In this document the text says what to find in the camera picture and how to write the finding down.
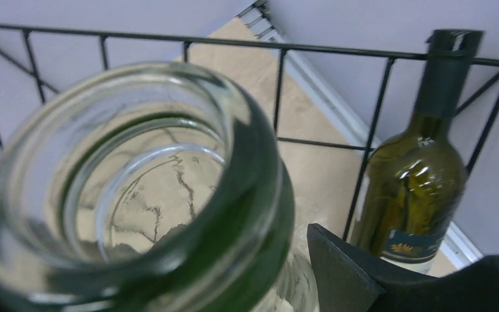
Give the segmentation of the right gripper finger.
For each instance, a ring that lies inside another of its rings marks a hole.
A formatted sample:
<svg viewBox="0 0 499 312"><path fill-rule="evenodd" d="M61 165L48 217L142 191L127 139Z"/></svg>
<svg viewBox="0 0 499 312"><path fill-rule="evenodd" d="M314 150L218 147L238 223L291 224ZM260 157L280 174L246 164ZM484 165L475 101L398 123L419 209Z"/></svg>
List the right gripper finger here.
<svg viewBox="0 0 499 312"><path fill-rule="evenodd" d="M320 224L307 243L321 311L499 311L499 255L437 278L366 253Z"/></svg>

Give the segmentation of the dark green bottle front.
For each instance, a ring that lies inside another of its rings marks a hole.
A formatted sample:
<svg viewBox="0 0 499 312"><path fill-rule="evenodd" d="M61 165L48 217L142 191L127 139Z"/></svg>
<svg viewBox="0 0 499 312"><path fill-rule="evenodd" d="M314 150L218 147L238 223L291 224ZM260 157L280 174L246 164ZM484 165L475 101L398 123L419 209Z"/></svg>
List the dark green bottle front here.
<svg viewBox="0 0 499 312"><path fill-rule="evenodd" d="M426 274L465 191L468 172L449 139L483 31L437 29L407 128L370 155L349 243Z"/></svg>

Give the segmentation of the clear glass bottle short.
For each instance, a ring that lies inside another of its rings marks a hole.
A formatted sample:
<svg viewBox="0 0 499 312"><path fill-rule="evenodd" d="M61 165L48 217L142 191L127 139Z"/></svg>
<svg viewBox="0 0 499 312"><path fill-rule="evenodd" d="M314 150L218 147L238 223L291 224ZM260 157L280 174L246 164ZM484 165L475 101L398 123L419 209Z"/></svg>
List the clear glass bottle short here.
<svg viewBox="0 0 499 312"><path fill-rule="evenodd" d="M317 311L294 214L239 84L178 62L104 71L0 153L0 311Z"/></svg>

